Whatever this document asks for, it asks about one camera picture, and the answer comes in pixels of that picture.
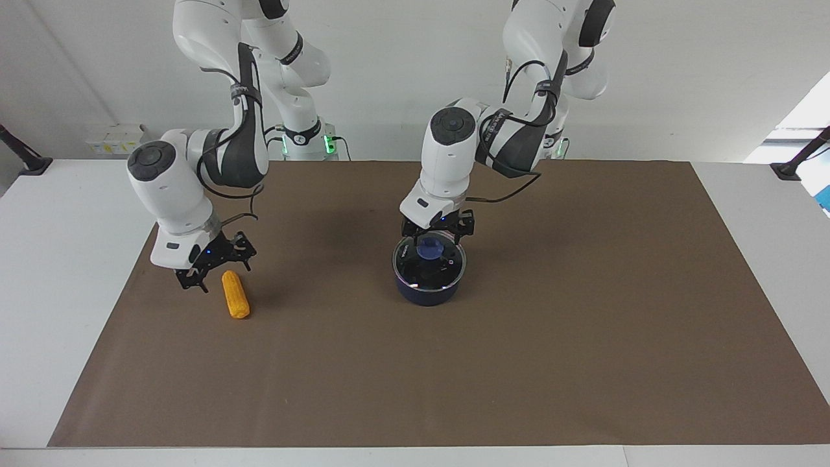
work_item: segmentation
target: brown paper sheet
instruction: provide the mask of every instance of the brown paper sheet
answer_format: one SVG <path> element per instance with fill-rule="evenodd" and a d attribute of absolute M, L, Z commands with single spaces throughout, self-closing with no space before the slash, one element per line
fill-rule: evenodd
<path fill-rule="evenodd" d="M 50 446 L 830 443 L 830 407 L 689 164 L 541 169 L 473 206 L 461 289 L 426 309 L 391 271 L 418 165 L 273 164 L 261 220 L 229 229 L 259 250 L 235 268 L 252 316 L 228 316 L 223 269 L 210 294 L 181 290 L 151 237 Z"/>

